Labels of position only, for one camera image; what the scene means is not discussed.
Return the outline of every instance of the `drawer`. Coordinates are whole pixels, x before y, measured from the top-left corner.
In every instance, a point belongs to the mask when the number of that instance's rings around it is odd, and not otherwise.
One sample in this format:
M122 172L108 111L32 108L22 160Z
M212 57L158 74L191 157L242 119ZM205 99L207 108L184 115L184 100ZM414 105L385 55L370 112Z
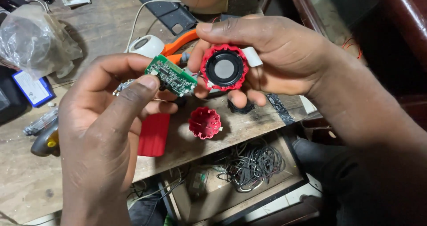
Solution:
M281 153L285 168L281 173L273 175L269 184L263 182L251 192L237 192L232 184L216 177L220 172L203 166L206 158L209 159L212 155L191 162L191 166L187 164L179 167L182 172L190 169L188 177L185 183L169 194L168 203L181 225L230 223L307 182L306 174L300 172L298 163L292 156L293 149L286 143L286 137L278 130L263 137ZM196 174L203 174L207 178L203 191L197 196L191 188ZM176 177L171 177L170 172L164 172L161 176L165 184L176 180Z

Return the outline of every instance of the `plastic bag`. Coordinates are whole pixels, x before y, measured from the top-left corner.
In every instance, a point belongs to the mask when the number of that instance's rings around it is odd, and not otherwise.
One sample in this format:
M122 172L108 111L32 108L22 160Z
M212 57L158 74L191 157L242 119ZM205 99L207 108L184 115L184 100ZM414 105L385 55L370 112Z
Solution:
M73 68L71 60L83 57L82 49L65 25L38 5L22 5L0 26L0 56L31 75L34 80L56 72L58 78Z

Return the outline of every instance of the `tangled black cables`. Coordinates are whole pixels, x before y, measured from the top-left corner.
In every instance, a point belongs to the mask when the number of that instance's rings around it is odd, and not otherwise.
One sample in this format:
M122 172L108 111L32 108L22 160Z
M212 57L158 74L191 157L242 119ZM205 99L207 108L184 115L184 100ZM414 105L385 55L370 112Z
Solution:
M249 193L283 171L285 161L276 148L257 137L233 147L224 167L225 171L216 177L233 184L239 193Z

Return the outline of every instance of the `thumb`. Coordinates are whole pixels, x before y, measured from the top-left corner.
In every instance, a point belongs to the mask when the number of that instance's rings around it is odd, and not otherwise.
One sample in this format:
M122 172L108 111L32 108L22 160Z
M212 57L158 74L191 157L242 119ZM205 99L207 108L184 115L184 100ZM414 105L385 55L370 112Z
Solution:
M241 18L229 18L216 23L199 23L196 33L211 44L236 44L256 47L271 31L271 25L264 22L264 17L248 15Z
M120 92L94 124L96 127L107 127L127 133L135 118L154 98L159 87L160 82L156 76L141 76Z

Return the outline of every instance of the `hand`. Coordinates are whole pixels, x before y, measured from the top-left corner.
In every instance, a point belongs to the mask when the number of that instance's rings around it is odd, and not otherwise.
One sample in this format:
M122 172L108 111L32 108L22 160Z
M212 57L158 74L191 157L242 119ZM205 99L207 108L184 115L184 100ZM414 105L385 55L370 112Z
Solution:
M259 106L266 103L259 92L305 95L329 65L331 45L322 35L281 16L249 15L218 23L200 23L196 27L200 41L193 49L188 68L200 70L205 50L212 44L234 44L254 47L264 66L252 67L240 90L229 92L229 99L238 108L246 98ZM208 94L203 79L195 89L197 97Z
M175 113L171 92L158 92L155 76L143 76L151 59L126 53L100 57L62 98L59 140L64 207L101 204L132 183L141 122L149 114ZM136 79L118 97L122 80Z

